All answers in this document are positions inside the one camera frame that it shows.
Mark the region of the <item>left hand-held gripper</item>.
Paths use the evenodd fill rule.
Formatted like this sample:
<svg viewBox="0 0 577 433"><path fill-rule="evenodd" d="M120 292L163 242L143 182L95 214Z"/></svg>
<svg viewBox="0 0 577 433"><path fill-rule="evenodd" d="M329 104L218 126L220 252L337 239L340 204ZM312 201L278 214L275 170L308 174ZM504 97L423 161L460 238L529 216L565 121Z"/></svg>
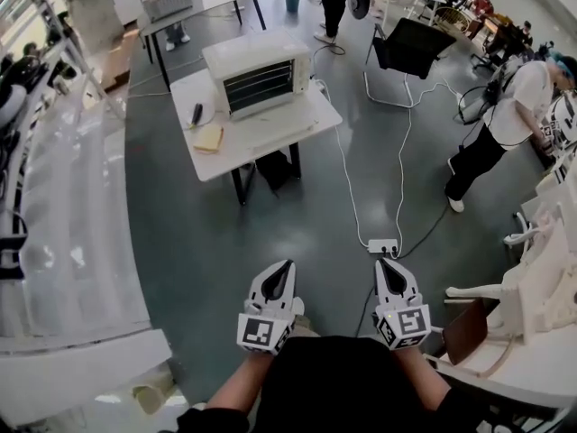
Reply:
<svg viewBox="0 0 577 433"><path fill-rule="evenodd" d="M305 311L303 300L294 298L296 272L293 261L283 260L252 280L244 312L238 316L236 344L243 350L276 355L291 336L297 316Z"/></svg>

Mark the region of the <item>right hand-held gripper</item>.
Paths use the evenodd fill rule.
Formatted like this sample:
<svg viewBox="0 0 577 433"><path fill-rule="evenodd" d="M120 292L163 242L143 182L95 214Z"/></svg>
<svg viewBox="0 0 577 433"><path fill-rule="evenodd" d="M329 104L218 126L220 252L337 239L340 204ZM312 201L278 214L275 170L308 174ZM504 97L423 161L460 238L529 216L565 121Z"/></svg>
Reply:
<svg viewBox="0 0 577 433"><path fill-rule="evenodd" d="M432 326L416 277L389 258L377 260L374 270L380 303L375 309L376 328L385 346L391 351L419 346L430 335Z"/></svg>

